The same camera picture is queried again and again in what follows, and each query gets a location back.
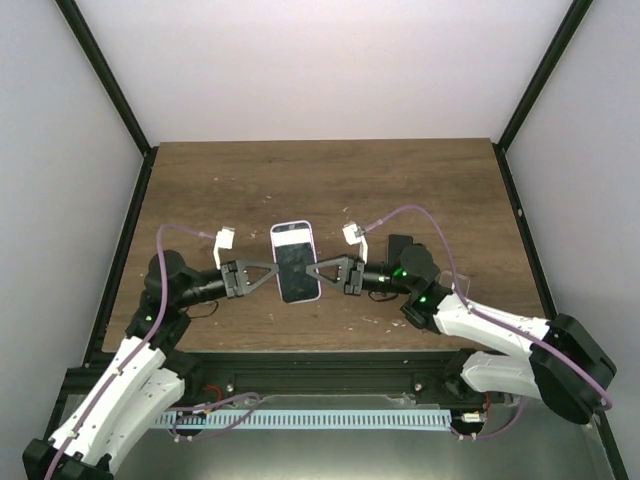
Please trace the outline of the small grey-edged phone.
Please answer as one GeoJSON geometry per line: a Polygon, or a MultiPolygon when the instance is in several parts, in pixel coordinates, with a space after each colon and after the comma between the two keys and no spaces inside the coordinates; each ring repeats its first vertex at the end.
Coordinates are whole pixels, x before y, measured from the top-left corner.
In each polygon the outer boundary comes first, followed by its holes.
{"type": "Polygon", "coordinates": [[[413,237],[401,234],[389,234],[387,243],[387,262],[393,264],[401,252],[413,244],[413,237]]]}

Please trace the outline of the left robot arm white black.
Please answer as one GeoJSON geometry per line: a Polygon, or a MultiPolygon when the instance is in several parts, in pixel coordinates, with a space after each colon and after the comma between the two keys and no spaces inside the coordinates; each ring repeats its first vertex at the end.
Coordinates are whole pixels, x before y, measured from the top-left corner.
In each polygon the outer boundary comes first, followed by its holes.
{"type": "Polygon", "coordinates": [[[154,421],[204,392],[197,360],[176,346],[189,307],[241,298],[276,276],[274,263],[237,260],[196,271],[174,250],[149,263],[139,307],[110,364],[69,418],[22,454],[30,479],[111,479],[154,421]]]}

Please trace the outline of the clear magsafe phone case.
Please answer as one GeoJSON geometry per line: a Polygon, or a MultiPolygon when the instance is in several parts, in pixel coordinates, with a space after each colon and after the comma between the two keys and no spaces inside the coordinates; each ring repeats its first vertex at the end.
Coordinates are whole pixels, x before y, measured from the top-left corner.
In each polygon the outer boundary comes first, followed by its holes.
{"type": "Polygon", "coordinates": [[[461,299],[467,299],[471,285],[471,279],[463,274],[444,270],[439,274],[438,282],[453,290],[461,299]]]}

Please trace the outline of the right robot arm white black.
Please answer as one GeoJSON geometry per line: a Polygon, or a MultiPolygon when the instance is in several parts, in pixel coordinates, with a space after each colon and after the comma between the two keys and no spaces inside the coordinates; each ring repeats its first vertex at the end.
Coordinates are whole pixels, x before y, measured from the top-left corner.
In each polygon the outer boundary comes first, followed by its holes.
{"type": "Polygon", "coordinates": [[[576,318],[526,317],[468,300],[440,284],[440,269],[422,244],[407,241],[385,263],[341,255],[306,272],[345,295],[404,295],[401,311],[415,328],[485,346],[445,376],[445,393],[455,402],[487,391],[526,396],[579,425],[610,404],[604,395],[616,366],[576,318]]]}

